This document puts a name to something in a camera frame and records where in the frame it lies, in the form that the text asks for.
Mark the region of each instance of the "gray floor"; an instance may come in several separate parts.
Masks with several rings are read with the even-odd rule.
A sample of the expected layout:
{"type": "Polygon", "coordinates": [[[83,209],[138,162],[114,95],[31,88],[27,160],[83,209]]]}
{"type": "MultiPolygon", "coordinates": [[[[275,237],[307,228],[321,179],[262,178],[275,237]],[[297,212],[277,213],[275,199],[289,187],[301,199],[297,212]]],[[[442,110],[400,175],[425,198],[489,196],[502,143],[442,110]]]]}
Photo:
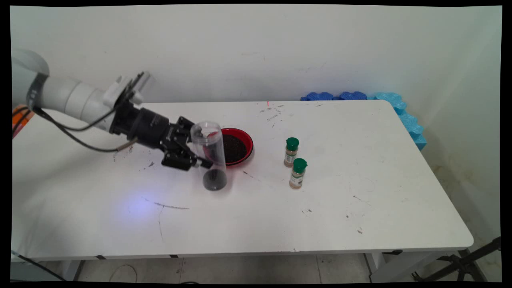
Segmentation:
{"type": "MultiPolygon", "coordinates": [[[[44,262],[59,273],[60,261],[44,262]]],[[[418,271],[421,276],[444,267],[434,261],[418,271]]],[[[369,271],[362,254],[160,258],[85,261],[78,281],[181,283],[365,283],[369,271]]],[[[443,281],[455,281],[452,273],[443,281]]],[[[410,276],[401,282],[412,282],[410,276]]]]}

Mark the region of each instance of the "black granules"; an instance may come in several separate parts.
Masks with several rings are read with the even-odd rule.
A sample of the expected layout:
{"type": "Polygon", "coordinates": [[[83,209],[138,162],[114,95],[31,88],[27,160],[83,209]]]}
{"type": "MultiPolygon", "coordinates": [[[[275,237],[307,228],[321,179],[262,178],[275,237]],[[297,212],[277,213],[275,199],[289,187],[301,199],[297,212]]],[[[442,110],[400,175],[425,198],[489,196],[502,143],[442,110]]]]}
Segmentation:
{"type": "Polygon", "coordinates": [[[224,141],[224,158],[226,163],[236,162],[247,154],[247,148],[244,143],[232,135],[222,135],[224,141]]]}
{"type": "Polygon", "coordinates": [[[227,184],[227,177],[224,171],[219,169],[210,169],[204,173],[203,185],[210,191],[217,191],[227,184]]]}

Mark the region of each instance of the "blue foam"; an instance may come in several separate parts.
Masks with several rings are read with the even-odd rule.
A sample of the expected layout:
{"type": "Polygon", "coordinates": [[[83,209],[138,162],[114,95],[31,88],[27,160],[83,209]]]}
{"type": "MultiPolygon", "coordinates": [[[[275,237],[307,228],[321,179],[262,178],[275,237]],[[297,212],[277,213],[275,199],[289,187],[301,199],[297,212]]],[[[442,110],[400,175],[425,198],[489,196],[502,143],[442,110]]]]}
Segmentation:
{"type": "Polygon", "coordinates": [[[414,140],[414,143],[421,151],[426,145],[426,139],[423,137],[423,126],[418,124],[418,119],[406,111],[407,104],[402,101],[402,97],[396,93],[375,93],[368,97],[370,100],[380,99],[386,100],[393,106],[398,118],[402,121],[403,125],[409,132],[409,135],[414,140]]]}
{"type": "Polygon", "coordinates": [[[419,135],[416,140],[414,140],[414,143],[418,147],[418,149],[421,151],[426,145],[426,139],[423,137],[423,135],[419,135]]]}
{"type": "Polygon", "coordinates": [[[402,120],[403,125],[406,127],[413,140],[416,140],[421,136],[423,133],[423,126],[418,125],[418,119],[416,117],[410,115],[407,111],[404,111],[402,115],[398,115],[398,117],[402,120]]]}
{"type": "Polygon", "coordinates": [[[343,92],[342,94],[339,95],[339,97],[335,97],[335,98],[339,98],[339,100],[366,100],[367,99],[366,94],[361,93],[359,91],[355,91],[354,93],[343,92]]]}
{"type": "Polygon", "coordinates": [[[402,115],[402,113],[405,111],[407,104],[402,101],[402,96],[396,94],[396,93],[375,93],[373,96],[369,97],[369,99],[380,99],[380,100],[386,100],[387,102],[391,103],[391,106],[393,106],[393,109],[395,109],[396,114],[402,115]]]}
{"type": "Polygon", "coordinates": [[[333,96],[331,93],[322,92],[320,94],[311,92],[306,97],[301,97],[301,101],[318,101],[318,100],[332,100],[333,96]]]}

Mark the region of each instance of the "black stand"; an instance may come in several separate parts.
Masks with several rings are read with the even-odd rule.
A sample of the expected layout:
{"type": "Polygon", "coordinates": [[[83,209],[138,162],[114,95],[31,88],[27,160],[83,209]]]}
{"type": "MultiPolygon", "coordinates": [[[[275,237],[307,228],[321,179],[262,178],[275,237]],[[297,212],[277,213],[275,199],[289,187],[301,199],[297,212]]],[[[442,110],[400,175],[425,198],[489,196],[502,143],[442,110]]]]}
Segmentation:
{"type": "Polygon", "coordinates": [[[444,276],[458,270],[459,275],[457,277],[457,281],[464,281],[464,276],[466,274],[471,274],[475,281],[484,281],[483,277],[481,277],[481,276],[478,277],[477,275],[475,275],[475,273],[472,273],[472,271],[476,270],[476,266],[473,262],[475,262],[476,260],[478,260],[478,259],[484,257],[485,255],[488,255],[496,250],[501,251],[501,236],[494,239],[491,243],[477,249],[476,251],[469,253],[465,256],[463,255],[462,258],[458,257],[457,255],[452,255],[450,257],[442,256],[442,257],[438,258],[438,260],[449,261],[452,264],[446,266],[445,268],[435,272],[434,274],[432,274],[424,279],[421,278],[418,275],[418,273],[416,273],[416,272],[414,272],[412,274],[412,276],[413,276],[414,280],[416,280],[416,281],[421,281],[421,282],[436,281],[436,280],[439,280],[439,279],[443,278],[444,276]]]}

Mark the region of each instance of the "plastic container lid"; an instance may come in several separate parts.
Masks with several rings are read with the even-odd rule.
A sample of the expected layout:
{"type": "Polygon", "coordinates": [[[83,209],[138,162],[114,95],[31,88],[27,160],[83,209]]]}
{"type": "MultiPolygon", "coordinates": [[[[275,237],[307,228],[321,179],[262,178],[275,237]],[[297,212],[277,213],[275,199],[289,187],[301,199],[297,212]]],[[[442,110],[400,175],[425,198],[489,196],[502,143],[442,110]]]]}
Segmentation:
{"type": "Polygon", "coordinates": [[[290,151],[296,151],[298,148],[298,139],[295,137],[286,139],[286,148],[290,151]]]}
{"type": "Polygon", "coordinates": [[[293,170],[296,172],[296,173],[302,173],[304,172],[304,169],[308,166],[308,163],[302,159],[302,158],[297,158],[293,161],[293,170]]]}

